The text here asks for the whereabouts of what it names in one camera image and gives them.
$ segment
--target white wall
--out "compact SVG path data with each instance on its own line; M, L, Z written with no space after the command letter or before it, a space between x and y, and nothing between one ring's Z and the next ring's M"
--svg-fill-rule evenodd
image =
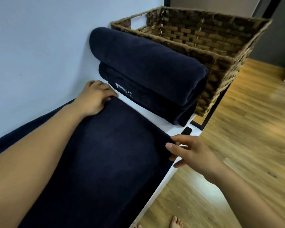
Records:
M196 8L251 17L259 0L171 0L172 7Z
M92 29L163 0L0 0L0 137L100 78Z

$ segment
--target dark fabric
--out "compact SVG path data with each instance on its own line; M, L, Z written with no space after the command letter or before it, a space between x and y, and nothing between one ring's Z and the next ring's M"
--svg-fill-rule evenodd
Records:
M195 111L196 95L192 96L191 101L184 106L179 106L153 90L129 80L128 77L103 62L99 65L99 74L117 91L173 125L186 126ZM195 92L200 93L203 87L203 84L198 85Z
M0 153L60 109L0 138ZM166 142L167 134L112 98L76 128L19 227L129 227L172 165Z
M195 101L208 69L192 57L146 38L108 28L90 35L93 55L132 82L184 106Z

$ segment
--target wicker basket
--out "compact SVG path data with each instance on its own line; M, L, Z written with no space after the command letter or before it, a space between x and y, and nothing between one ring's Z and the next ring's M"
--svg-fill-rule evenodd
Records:
M147 23L131 29L131 19L146 14ZM242 18L194 9L158 7L111 22L111 28L148 38L194 57L210 74L195 113L204 116L236 78L271 20Z

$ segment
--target basket rim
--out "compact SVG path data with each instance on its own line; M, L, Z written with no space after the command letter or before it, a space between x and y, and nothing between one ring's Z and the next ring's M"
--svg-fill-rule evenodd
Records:
M156 36L156 35L152 35L152 34L147 34L147 33L143 33L143 32L140 32L138 31L137 29L129 29L127 27L124 27L124 26L121 26L121 25L118 25L119 22L122 22L122 21L125 21L125 20L130 20L132 18L135 18L135 17L138 17L138 16L141 16L141 15L144 15L148 12L151 12L151 11L154 11L154 10L160 10L160 9L174 9L174 10L193 10L193 11L199 11L199 12L206 12L206 13L211 13L213 15L215 14L221 14L221 15L224 15L224 16L230 16L230 17L233 17L233 18L240 18L240 19L245 19L245 20L253 20L253 19L257 19L257 20L262 20L262 21L267 21L266 24L257 32L254 34L254 36L249 40L249 42L247 42L241 50L238 51L238 53L234 56L234 57L230 57L228 55L220 55L220 54L217 54L215 52L212 52L212 51L208 51L208 50L204 50L204 49L198 49L196 47L192 47L192 46L189 46L189 45L186 45L186 44L183 44L183 43L180 43L180 42L175 42L175 41L172 41L172 40L169 40L169 39L166 39L166 38L163 38L163 37L160 37L160 36ZM190 49L190 50L194 50L200 54L207 54L207 55L210 55L216 59L222 59L222 60L226 60L228 62L231 62L231 63L236 63L237 61L239 61L242 57L242 55L247 51L248 47L250 46L250 44L263 32L265 31L268 26L272 23L272 19L265 19L265 18L259 18L259 17L253 17L253 18L248 18L248 17L242 17L242 16L236 16L236 15L228 15L228 14L224 14L224 13L221 13L221 12L213 12L213 11L206 11L206 10L202 10L202 9L194 9L194 8L181 8L181 7L167 7L167 6L160 6L160 7L156 7L156 8L153 8L153 9L150 9L150 10L147 10L147 11L144 11L142 13L139 13L139 14L135 14L135 15L131 15L130 17L125 17L125 18L122 18L120 20L117 20L117 21L112 21L110 22L110 25L114 26L114 27L117 27L117 28L120 28L120 29L123 29L123 30L127 30L129 32L133 32L133 33L139 33L141 35L144 35L144 36L148 36L148 37L151 37L151 38L156 38L156 39L159 39L161 41L167 41L171 44L174 44L174 45L178 45L178 46L181 46L183 47L184 49Z

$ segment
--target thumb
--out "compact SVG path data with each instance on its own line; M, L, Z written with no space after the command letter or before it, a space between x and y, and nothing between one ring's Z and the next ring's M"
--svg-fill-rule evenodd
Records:
M172 144L172 143L166 143L166 148L167 150L169 150L171 153L181 157L181 158L184 158L187 153L189 152L189 150L187 149L184 149L178 145L175 145L175 144Z

